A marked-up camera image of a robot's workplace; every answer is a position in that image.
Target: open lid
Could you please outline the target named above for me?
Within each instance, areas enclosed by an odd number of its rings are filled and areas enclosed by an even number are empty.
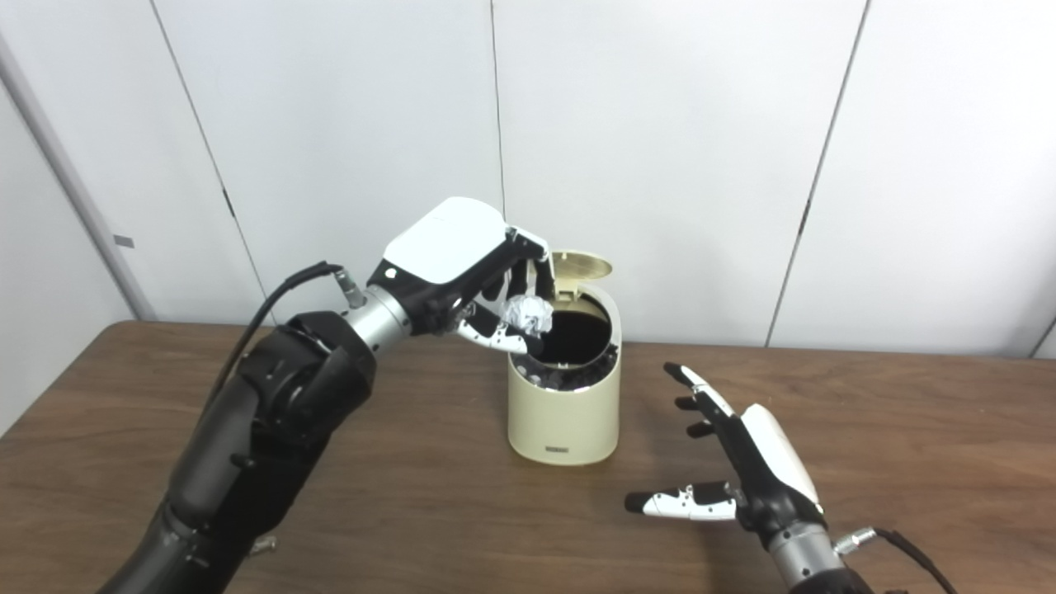
[[[580,281],[604,278],[612,272],[608,260],[586,252],[562,249],[553,252],[551,258],[558,300],[578,299]]]

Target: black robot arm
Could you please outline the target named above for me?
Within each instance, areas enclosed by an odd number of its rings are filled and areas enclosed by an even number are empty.
[[[370,348],[332,312],[280,326],[205,411],[139,547],[100,594],[223,592],[371,394]]]
[[[224,367],[139,546],[99,594],[223,592],[283,520],[332,432],[370,397],[377,356],[448,332],[503,351],[539,346],[475,302],[506,283],[507,295],[525,294],[529,263],[536,296],[552,295],[545,242],[486,204],[449,199],[389,245],[365,289],[325,263],[287,279]],[[282,293],[326,274],[346,312],[298,315],[238,356]]]

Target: table surface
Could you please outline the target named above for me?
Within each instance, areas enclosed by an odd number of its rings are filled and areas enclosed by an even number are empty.
[[[117,569],[240,332],[113,326],[0,440],[0,591],[95,592]],[[1056,361],[629,344],[620,446],[569,468],[506,442],[501,353],[434,337],[385,356],[278,552],[229,592],[781,592],[737,526],[624,512],[626,491],[732,475],[683,433],[665,360],[774,412],[833,536],[897,528],[962,594],[1056,592]],[[878,594],[940,591],[883,543],[850,562]]]

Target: beige trash can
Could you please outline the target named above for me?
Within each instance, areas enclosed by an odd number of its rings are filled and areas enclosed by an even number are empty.
[[[566,250],[553,254],[553,327],[543,335],[543,352],[509,357],[509,440],[529,460],[591,464],[619,441],[623,344],[616,303],[583,281],[612,266]]]

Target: white robotic hand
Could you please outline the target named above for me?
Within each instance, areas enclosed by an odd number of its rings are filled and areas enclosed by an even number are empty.
[[[753,404],[738,416],[725,398],[690,368],[668,363],[664,370],[693,391],[692,396],[675,398],[675,405],[704,416],[686,433],[691,438],[718,437],[740,485],[717,482],[633,493],[624,501],[627,511],[689,520],[736,519],[759,537],[791,592],[870,593],[833,549],[814,483],[774,415]]]
[[[507,279],[507,298],[524,295],[529,262],[535,296],[551,299],[553,263],[544,240],[483,202],[449,198],[389,244],[367,292],[395,301],[390,310],[409,335],[455,332],[490,349],[538,352],[539,336],[475,301],[495,300]]]

